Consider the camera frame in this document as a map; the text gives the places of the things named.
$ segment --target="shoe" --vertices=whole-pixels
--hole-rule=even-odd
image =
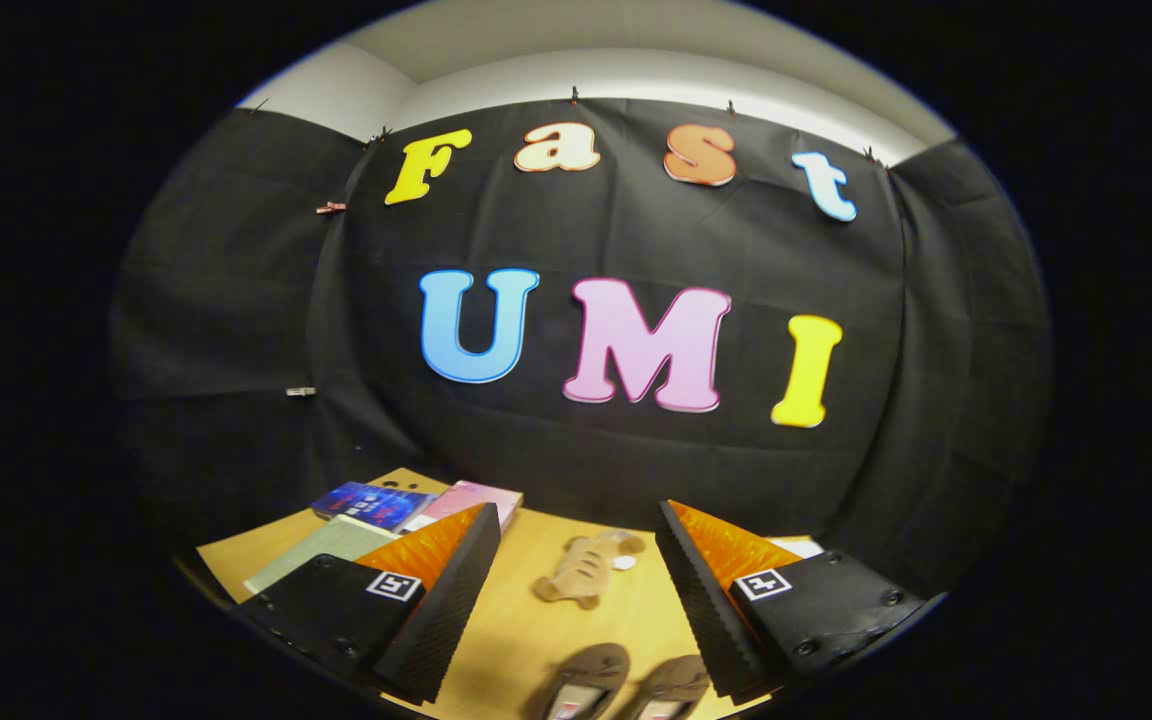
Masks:
[[[622,720],[684,720],[708,690],[708,673],[699,655],[660,664],[639,684],[639,694],[621,712]]]
[[[630,674],[630,655],[616,643],[596,644],[558,666],[541,720],[596,720]]]

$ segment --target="pink letter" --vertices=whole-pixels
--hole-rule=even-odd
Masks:
[[[732,297],[689,287],[679,293],[654,331],[643,319],[630,286],[612,278],[590,278],[573,287],[585,306],[576,377],[563,382],[563,395],[577,402],[607,402],[616,386],[607,379],[612,351],[630,402],[643,400],[664,362],[669,379],[655,393],[657,404],[676,414],[707,414],[718,407],[714,353],[718,324],[732,310]]]

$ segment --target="green book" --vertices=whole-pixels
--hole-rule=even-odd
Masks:
[[[270,562],[251,579],[243,582],[243,588],[251,591],[252,594],[265,592],[265,588],[282,579],[285,575],[296,570],[319,553],[326,552],[340,560],[353,562],[385,543],[392,541],[392,539],[397,539],[397,536],[391,533],[389,530],[362,523],[362,521],[349,518],[347,515],[338,515],[335,518],[328,520],[328,524],[314,530],[310,537],[297,543],[296,547]]]

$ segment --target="plush toy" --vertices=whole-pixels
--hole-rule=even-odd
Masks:
[[[545,602],[573,598],[585,611],[598,607],[598,596],[612,578],[613,561],[620,556],[643,552],[643,538],[624,530],[604,530],[593,538],[571,538],[564,544],[562,562],[552,578],[536,578],[531,592]]]

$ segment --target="pink book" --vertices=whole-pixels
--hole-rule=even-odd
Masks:
[[[494,488],[483,486],[479,483],[457,480],[454,486],[448,487],[442,495],[438,497],[438,500],[431,502],[430,507],[426,507],[420,515],[408,520],[397,530],[397,533],[401,536],[410,533],[412,530],[419,530],[437,520],[447,518],[448,515],[464,510],[467,507],[475,507],[480,502],[495,502],[500,516],[500,535],[503,535],[513,521],[513,514],[522,506],[522,493],[513,492],[510,488]]]

